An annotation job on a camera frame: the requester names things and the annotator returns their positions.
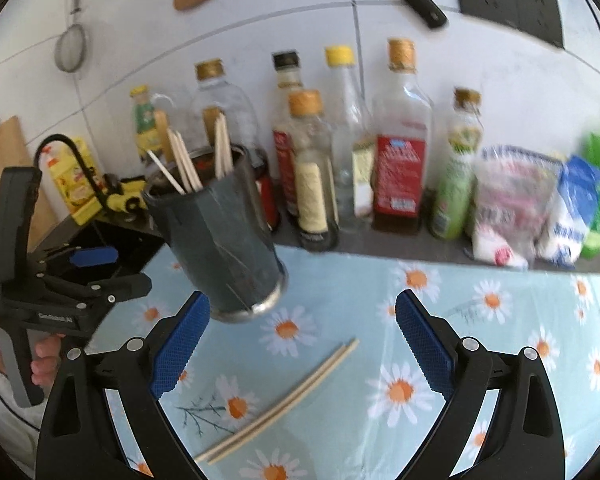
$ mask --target salt packet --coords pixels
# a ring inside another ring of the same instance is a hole
[[[560,267],[573,267],[598,210],[600,168],[579,156],[564,165],[558,193],[542,230],[538,257]]]

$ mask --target clear glass bottle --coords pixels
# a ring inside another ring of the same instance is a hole
[[[323,252],[338,242],[331,127],[322,116],[324,105],[317,90],[292,92],[289,107],[300,244],[307,251]]]
[[[196,65],[199,88],[193,97],[190,116],[194,135],[185,139],[189,151],[215,144],[216,119],[223,113],[231,142],[244,146],[249,152],[255,172],[267,223],[273,231],[280,225],[280,212],[273,195],[269,174],[269,158],[258,140],[258,120],[247,94],[229,83],[221,59]]]
[[[155,124],[154,106],[149,99],[149,87],[138,86],[129,95],[134,101],[133,117],[138,155],[145,167],[152,167],[154,164],[147,151],[151,150],[158,158],[161,157],[162,143]]]
[[[456,88],[456,104],[449,124],[446,166],[431,216],[431,232],[444,240],[462,234],[474,187],[474,163],[482,142],[479,92]]]
[[[291,149],[289,126],[289,94],[302,88],[300,79],[300,59],[298,53],[280,52],[273,55],[273,65],[278,75],[278,104],[276,105],[273,124],[273,139],[280,168],[280,181],[285,193],[286,210],[294,218],[298,218],[298,201],[296,200],[296,176],[294,174],[294,155]]]
[[[389,40],[390,75],[374,101],[378,128],[374,228],[416,234],[429,161],[432,104],[418,86],[412,41]]]
[[[331,81],[326,94],[326,119],[333,127],[333,178],[340,228],[355,231],[371,222],[371,171],[375,139],[370,116],[356,76],[356,59],[349,46],[325,49]]]

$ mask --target blue gripper pad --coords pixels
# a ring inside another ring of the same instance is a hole
[[[160,348],[154,359],[154,376],[151,393],[159,400],[163,393],[176,387],[180,374],[187,366],[200,337],[209,324],[211,305],[209,298],[200,294],[187,309],[177,327]]]
[[[118,260],[118,250],[115,247],[96,247],[93,249],[78,249],[69,258],[69,263],[78,268],[96,267],[114,264]]]
[[[429,314],[403,291],[395,301],[395,319],[416,357],[427,383],[449,400],[454,392],[454,362],[426,319]]]

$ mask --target tablecloth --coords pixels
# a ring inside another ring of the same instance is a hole
[[[200,464],[210,480],[396,478],[444,405],[395,322],[395,298],[405,288],[460,337],[492,351],[538,350],[558,404],[568,480],[599,446],[600,275],[277,251],[289,284],[276,309],[247,324],[212,320],[176,389],[160,400],[192,456],[285,397],[342,343],[360,345],[273,427],[219,463]],[[145,336],[194,290],[166,246],[145,272],[151,294],[117,305],[89,352]],[[120,398],[107,397],[130,464],[147,472]],[[488,392],[456,472],[473,463],[496,398]]]

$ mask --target metal screw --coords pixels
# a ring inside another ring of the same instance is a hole
[[[69,361],[73,361],[80,357],[80,354],[82,354],[82,352],[79,348],[71,348],[71,350],[66,353],[66,356],[69,358]]]
[[[538,352],[536,352],[533,348],[525,348],[525,357],[535,361],[538,359]]]
[[[464,346],[469,352],[475,352],[478,348],[480,348],[480,343],[478,343],[472,337],[468,337],[467,339],[462,340],[462,346]]]
[[[144,341],[139,337],[135,337],[126,344],[126,349],[130,352],[137,352],[144,346]]]

